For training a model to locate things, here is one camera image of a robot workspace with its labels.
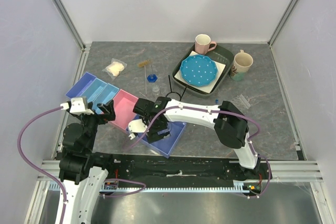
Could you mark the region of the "small clear glass bottle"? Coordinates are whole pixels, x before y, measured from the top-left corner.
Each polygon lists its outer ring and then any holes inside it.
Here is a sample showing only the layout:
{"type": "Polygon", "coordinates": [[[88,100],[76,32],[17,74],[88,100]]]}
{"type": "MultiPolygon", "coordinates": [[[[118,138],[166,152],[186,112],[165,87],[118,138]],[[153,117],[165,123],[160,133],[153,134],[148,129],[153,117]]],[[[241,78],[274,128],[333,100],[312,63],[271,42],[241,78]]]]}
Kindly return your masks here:
{"type": "Polygon", "coordinates": [[[160,87],[158,85],[153,85],[151,90],[155,95],[160,94],[160,87]]]}

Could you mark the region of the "clear test tube rack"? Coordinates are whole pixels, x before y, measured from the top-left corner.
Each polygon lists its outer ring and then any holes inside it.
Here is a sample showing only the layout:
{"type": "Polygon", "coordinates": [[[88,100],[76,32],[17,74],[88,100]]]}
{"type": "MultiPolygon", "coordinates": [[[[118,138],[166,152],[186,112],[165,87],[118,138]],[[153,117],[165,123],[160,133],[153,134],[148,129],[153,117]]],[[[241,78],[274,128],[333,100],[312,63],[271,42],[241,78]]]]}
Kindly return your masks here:
{"type": "Polygon", "coordinates": [[[250,103],[242,95],[238,95],[231,100],[232,104],[240,110],[248,110],[250,108],[250,103]]]}

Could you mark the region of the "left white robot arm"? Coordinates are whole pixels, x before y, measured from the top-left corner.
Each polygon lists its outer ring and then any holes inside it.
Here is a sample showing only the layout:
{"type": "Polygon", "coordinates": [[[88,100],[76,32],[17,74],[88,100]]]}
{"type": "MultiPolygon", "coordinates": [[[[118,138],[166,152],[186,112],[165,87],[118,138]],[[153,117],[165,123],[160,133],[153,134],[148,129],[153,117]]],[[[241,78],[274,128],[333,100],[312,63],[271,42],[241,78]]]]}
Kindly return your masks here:
{"type": "Polygon", "coordinates": [[[56,223],[90,223],[103,182],[115,173],[111,154],[93,152],[98,126],[116,118],[114,101],[99,103],[101,114],[92,106],[85,97],[61,104],[79,122],[69,124],[63,131],[56,223]]]}

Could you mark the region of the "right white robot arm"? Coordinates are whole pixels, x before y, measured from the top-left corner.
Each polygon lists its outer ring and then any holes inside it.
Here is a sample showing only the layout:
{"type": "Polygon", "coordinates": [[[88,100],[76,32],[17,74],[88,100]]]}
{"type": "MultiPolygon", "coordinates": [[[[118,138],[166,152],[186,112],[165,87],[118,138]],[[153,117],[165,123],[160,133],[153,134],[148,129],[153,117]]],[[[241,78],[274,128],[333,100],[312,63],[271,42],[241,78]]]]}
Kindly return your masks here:
{"type": "Polygon", "coordinates": [[[168,97],[156,101],[138,99],[133,112],[139,116],[128,125],[130,138],[146,138],[154,143],[170,135],[170,123],[183,122],[204,126],[215,131],[219,141],[234,150],[238,157],[240,172],[248,179],[259,173],[259,157],[250,141],[248,122],[231,102],[221,105],[198,105],[184,103],[168,97]]]}

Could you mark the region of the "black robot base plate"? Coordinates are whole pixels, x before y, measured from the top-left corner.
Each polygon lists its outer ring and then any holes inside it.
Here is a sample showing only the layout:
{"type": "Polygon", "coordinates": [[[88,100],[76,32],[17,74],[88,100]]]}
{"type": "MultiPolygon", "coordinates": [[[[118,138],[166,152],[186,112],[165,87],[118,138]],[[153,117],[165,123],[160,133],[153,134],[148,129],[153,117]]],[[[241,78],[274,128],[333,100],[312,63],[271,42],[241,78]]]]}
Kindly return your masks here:
{"type": "Polygon", "coordinates": [[[254,170],[243,169],[238,160],[227,158],[170,157],[111,154],[112,169],[107,178],[152,184],[220,185],[226,181],[270,180],[271,170],[259,161],[254,170]]]}

